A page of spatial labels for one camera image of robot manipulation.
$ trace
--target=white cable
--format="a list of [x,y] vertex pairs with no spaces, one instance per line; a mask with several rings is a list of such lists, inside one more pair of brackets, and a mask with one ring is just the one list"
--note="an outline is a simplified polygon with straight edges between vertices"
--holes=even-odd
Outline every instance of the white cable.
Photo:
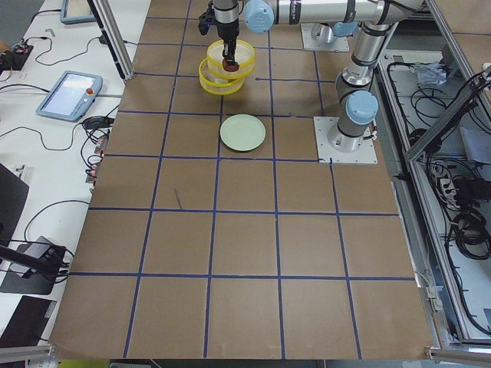
[[161,365],[157,364],[157,362],[153,359],[150,359],[150,362],[152,362],[153,364],[155,364],[157,366],[157,368],[163,368]]

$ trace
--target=blue cap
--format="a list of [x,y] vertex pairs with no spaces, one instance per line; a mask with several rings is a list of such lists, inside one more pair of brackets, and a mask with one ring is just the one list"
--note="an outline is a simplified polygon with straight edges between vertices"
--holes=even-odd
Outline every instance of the blue cap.
[[346,114],[357,125],[367,125],[377,116],[378,101],[366,90],[357,90],[348,97]]
[[273,9],[263,0],[250,0],[244,8],[245,24],[255,33],[264,33],[271,29],[275,22]]
[[358,26],[357,21],[352,21],[350,23],[338,22],[332,28],[332,34],[336,37],[347,37],[351,36]]

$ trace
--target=power adapter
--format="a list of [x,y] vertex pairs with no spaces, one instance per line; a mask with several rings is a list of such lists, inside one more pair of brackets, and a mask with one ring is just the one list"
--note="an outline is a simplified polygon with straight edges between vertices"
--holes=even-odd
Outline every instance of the power adapter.
[[107,129],[114,123],[112,117],[88,117],[82,122],[82,126],[86,130]]

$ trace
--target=red object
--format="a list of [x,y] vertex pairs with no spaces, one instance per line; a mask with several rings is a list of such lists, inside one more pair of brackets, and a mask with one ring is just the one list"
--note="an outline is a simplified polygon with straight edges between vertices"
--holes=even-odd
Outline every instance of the red object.
[[223,59],[222,61],[222,66],[224,71],[228,71],[229,73],[233,73],[234,71],[237,71],[239,69],[239,65],[235,63],[234,65],[229,65],[227,63],[227,60]]

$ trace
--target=tablet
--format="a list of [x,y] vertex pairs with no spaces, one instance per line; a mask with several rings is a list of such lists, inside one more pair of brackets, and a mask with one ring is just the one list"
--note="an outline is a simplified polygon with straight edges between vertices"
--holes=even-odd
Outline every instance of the tablet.
[[77,121],[85,115],[101,88],[101,76],[65,71],[36,113],[43,117]]
[[60,21],[66,25],[95,21],[87,0],[63,0]]

